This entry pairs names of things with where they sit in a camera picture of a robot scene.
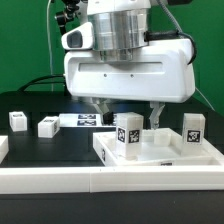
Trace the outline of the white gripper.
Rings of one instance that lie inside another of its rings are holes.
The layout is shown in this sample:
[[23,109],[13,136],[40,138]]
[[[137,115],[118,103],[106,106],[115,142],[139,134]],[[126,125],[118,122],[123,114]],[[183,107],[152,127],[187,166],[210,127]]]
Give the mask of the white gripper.
[[96,29],[86,22],[64,34],[64,76],[71,95],[94,98],[103,125],[112,125],[108,100],[150,103],[150,126],[159,127],[164,102],[184,102],[195,92],[193,42],[188,38],[145,41],[149,33],[127,27]]

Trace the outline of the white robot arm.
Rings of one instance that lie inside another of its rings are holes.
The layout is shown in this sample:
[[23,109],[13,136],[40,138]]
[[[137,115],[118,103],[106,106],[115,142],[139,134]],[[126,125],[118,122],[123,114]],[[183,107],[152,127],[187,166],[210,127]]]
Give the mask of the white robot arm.
[[65,33],[62,46],[66,86],[108,112],[108,99],[148,101],[150,126],[159,127],[167,102],[184,102],[195,92],[196,47],[179,26],[149,30],[149,9],[180,0],[81,0],[81,25]]

